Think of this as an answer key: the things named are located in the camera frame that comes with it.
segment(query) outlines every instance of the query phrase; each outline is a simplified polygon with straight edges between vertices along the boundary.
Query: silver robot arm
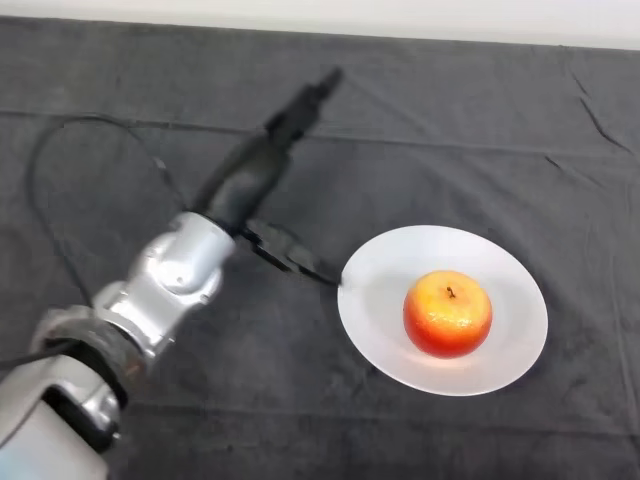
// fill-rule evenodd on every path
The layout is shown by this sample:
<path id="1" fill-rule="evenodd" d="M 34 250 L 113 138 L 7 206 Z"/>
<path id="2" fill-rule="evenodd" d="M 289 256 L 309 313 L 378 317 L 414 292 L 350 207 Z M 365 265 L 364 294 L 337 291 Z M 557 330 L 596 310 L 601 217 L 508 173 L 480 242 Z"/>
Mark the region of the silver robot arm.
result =
<path id="1" fill-rule="evenodd" d="M 172 226 L 143 250 L 127 281 L 98 293 L 94 309 L 53 310 L 43 320 L 34 350 L 76 340 L 106 357 L 97 370 L 112 375 L 105 380 L 86 355 L 16 368 L 0 385 L 0 478 L 106 478 L 98 452 L 118 437 L 117 390 L 150 371 L 182 319 L 213 299 L 234 249 L 233 238 L 198 214 L 183 213 Z"/>
<path id="2" fill-rule="evenodd" d="M 45 315 L 31 351 L 60 354 L 17 367 L 0 384 L 0 478 L 107 478 L 100 454 L 118 439 L 121 412 L 182 320 L 220 289 L 235 238 L 245 237 L 282 270 L 339 283 L 336 271 L 295 237 L 251 217 L 340 78 L 335 70 L 304 87 L 233 151 L 191 211 L 178 215 L 170 231 L 140 253 L 126 281 L 107 285 L 91 307 Z"/>

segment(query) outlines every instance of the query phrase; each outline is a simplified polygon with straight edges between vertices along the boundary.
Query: apple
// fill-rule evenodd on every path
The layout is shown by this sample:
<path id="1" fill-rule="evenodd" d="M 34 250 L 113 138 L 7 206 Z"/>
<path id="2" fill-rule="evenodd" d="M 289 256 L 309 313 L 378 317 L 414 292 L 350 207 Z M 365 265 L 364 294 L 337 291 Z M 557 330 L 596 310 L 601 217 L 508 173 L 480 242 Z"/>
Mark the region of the apple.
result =
<path id="1" fill-rule="evenodd" d="M 441 358 L 466 355 L 491 328 L 491 301 L 472 278 L 435 271 L 420 278 L 404 301 L 404 328 L 423 352 Z"/>

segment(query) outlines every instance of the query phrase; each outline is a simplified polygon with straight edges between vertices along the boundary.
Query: black cable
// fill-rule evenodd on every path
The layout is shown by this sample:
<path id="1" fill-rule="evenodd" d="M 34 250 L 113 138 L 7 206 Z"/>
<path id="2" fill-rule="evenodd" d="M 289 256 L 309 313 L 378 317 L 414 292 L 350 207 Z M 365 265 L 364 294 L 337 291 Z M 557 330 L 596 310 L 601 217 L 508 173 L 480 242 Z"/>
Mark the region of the black cable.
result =
<path id="1" fill-rule="evenodd" d="M 38 360 L 42 360 L 44 358 L 55 357 L 56 355 L 61 355 L 67 352 L 71 347 L 76 345 L 78 342 L 74 340 L 68 340 L 65 342 L 61 342 L 58 345 L 53 347 L 49 347 L 46 350 L 42 350 L 40 352 L 31 353 L 29 355 L 23 355 L 21 357 L 10 358 L 8 360 L 0 360 L 0 371 L 2 370 L 11 370 L 12 368 L 19 367 L 20 365 L 24 365 L 26 363 L 37 362 Z"/>
<path id="2" fill-rule="evenodd" d="M 27 194 L 28 206 L 33 212 L 36 220 L 42 227 L 47 239 L 49 240 L 49 243 L 51 244 L 51 247 L 54 250 L 54 253 L 62 263 L 62 266 L 67 272 L 70 280 L 82 295 L 84 303 L 87 306 L 92 306 L 92 297 L 89 293 L 89 289 L 87 288 L 73 261 L 69 258 L 64 248 L 62 247 L 61 242 L 58 240 L 53 227 L 51 226 L 51 222 L 47 218 L 44 211 L 38 205 L 38 202 L 36 200 L 35 188 L 36 167 L 38 166 L 38 161 L 42 158 L 42 152 L 49 144 L 49 141 L 66 125 L 69 125 L 71 123 L 84 122 L 97 122 L 112 125 L 119 128 L 121 131 L 125 132 L 127 135 L 133 138 L 142 148 L 145 155 L 151 160 L 156 170 L 159 172 L 160 179 L 171 192 L 171 195 L 173 196 L 173 199 L 180 210 L 186 209 L 186 202 L 184 200 L 184 197 L 176 187 L 175 182 L 173 181 L 173 178 L 171 177 L 171 174 L 169 173 L 169 170 L 167 169 L 165 163 L 151 152 L 151 149 L 148 147 L 144 139 L 133 130 L 133 125 L 128 125 L 124 121 L 119 120 L 115 117 L 111 117 L 109 115 L 98 113 L 84 113 L 78 115 L 68 115 L 56 119 L 40 134 L 40 136 L 36 140 L 35 145 L 33 146 L 33 149 L 29 154 L 29 157 L 27 158 L 27 168 L 24 177 L 24 188 Z"/>

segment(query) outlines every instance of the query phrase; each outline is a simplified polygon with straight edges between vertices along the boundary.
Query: table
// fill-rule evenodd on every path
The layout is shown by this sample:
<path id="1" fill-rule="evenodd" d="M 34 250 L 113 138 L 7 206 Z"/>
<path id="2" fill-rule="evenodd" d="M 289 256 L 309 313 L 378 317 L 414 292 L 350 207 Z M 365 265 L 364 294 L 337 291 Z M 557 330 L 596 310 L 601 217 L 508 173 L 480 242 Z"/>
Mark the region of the table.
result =
<path id="1" fill-rule="evenodd" d="M 446 398 L 372 368 L 335 291 L 239 248 L 124 419 L 116 479 L 632 479 L 640 424 L 640 55 L 563 47 L 0 19 L 0 352 L 79 301 L 26 208 L 47 121 L 139 122 L 188 197 L 333 65 L 347 81 L 260 217 L 337 264 L 405 225 L 465 229 L 532 273 L 534 368 Z M 138 147 L 67 128 L 38 174 L 93 291 L 175 214 Z"/>

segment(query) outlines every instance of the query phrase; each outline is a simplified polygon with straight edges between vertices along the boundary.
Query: white plate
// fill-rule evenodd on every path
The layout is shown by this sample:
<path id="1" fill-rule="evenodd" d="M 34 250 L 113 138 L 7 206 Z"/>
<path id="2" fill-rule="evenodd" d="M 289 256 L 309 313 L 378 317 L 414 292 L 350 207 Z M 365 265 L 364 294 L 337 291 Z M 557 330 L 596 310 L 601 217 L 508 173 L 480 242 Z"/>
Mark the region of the white plate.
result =
<path id="1" fill-rule="evenodd" d="M 491 299 L 489 336 L 468 355 L 431 357 L 409 340 L 402 308 L 409 288 L 433 270 L 475 279 Z M 482 237 L 414 226 L 383 233 L 353 254 L 338 289 L 342 324 L 360 353 L 390 377 L 425 392 L 477 395 L 520 378 L 542 352 L 547 309 L 529 272 Z"/>

